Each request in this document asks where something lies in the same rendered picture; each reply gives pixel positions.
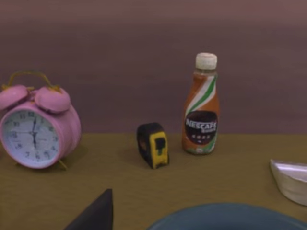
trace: orange bottle label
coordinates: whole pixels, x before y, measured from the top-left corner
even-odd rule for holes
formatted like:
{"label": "orange bottle label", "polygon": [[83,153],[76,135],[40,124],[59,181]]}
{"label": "orange bottle label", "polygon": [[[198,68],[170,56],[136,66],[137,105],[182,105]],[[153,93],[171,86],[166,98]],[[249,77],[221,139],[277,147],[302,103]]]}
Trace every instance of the orange bottle label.
{"label": "orange bottle label", "polygon": [[214,149],[219,117],[215,72],[194,74],[194,83],[185,104],[182,146],[193,154],[208,154]]}

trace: wooden table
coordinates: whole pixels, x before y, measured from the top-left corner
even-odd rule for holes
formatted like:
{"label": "wooden table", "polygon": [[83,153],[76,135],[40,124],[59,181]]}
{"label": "wooden table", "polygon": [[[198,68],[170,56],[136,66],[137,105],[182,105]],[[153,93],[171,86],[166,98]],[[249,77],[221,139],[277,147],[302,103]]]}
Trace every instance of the wooden table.
{"label": "wooden table", "polygon": [[100,193],[114,192],[114,230],[144,230],[176,210],[213,202],[271,208],[307,221],[307,207],[278,190],[269,160],[307,162],[307,136],[220,135],[216,151],[192,156],[169,135],[171,164],[152,170],[135,135],[85,134],[66,160],[46,170],[0,155],[0,229],[62,230]]}

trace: foil tray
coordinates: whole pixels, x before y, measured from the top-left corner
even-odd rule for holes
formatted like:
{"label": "foil tray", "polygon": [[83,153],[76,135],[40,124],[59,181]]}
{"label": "foil tray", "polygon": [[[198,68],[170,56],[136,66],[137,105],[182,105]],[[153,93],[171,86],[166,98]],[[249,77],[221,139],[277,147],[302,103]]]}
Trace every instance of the foil tray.
{"label": "foil tray", "polygon": [[307,206],[307,164],[271,160],[270,167],[280,192]]}

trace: black tape measure casing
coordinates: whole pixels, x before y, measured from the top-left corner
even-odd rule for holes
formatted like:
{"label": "black tape measure casing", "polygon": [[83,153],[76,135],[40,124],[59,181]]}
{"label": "black tape measure casing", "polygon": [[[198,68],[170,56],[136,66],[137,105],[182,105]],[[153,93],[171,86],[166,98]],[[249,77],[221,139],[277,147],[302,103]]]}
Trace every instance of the black tape measure casing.
{"label": "black tape measure casing", "polygon": [[138,148],[143,159],[153,169],[169,164],[167,138],[163,127],[152,122],[137,129]]}

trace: clock handle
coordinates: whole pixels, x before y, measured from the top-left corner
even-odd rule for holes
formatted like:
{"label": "clock handle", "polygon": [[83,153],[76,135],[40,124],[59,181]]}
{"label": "clock handle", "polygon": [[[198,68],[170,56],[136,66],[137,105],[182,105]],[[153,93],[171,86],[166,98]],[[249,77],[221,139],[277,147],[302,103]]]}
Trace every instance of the clock handle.
{"label": "clock handle", "polygon": [[9,87],[12,85],[12,83],[13,83],[13,81],[14,81],[14,78],[15,78],[16,76],[19,76],[19,75],[26,75],[26,74],[32,74],[32,75],[36,75],[36,76],[42,77],[42,78],[45,80],[45,82],[47,83],[48,88],[49,88],[50,90],[54,90],[54,91],[57,91],[57,92],[62,93],[62,92],[61,92],[61,89],[60,89],[60,86],[59,86],[59,85],[52,85],[51,82],[50,82],[50,80],[47,78],[47,76],[46,76],[44,73],[39,72],[39,71],[33,71],[33,70],[18,71],[18,72],[13,73],[13,74],[10,76],[10,78],[9,78],[9,83],[8,83],[7,85],[3,84],[3,85],[1,86],[1,87],[2,87],[2,90],[5,90],[5,89],[9,88]]}

